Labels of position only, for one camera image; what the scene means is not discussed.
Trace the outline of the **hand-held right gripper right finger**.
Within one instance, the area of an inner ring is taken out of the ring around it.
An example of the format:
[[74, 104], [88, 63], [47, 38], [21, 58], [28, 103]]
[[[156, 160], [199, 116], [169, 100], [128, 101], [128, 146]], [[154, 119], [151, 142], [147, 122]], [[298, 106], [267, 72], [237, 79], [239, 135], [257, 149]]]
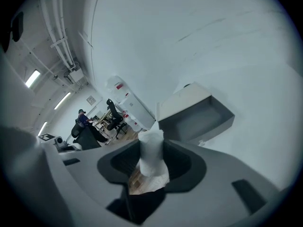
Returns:
[[256, 227], [281, 201], [268, 179], [229, 154], [166, 140], [163, 159], [169, 183], [145, 227]]

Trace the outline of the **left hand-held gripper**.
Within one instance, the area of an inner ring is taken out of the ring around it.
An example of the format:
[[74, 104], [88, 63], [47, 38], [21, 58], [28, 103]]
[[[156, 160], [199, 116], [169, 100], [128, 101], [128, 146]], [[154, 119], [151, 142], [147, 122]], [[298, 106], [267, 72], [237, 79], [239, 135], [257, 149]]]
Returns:
[[48, 133], [37, 136], [37, 139], [48, 146], [53, 146], [58, 152], [81, 151], [82, 146], [78, 143], [69, 144], [61, 136], [54, 136]]

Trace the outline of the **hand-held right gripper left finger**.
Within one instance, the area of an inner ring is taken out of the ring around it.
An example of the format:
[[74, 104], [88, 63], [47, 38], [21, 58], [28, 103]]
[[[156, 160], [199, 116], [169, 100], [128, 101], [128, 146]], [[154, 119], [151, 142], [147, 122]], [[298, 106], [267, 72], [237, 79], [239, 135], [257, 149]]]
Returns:
[[127, 199], [129, 176], [124, 170], [136, 167], [140, 156], [138, 140], [111, 147], [59, 154], [44, 144], [52, 179], [68, 209], [73, 227], [134, 227], [107, 207], [116, 199]]

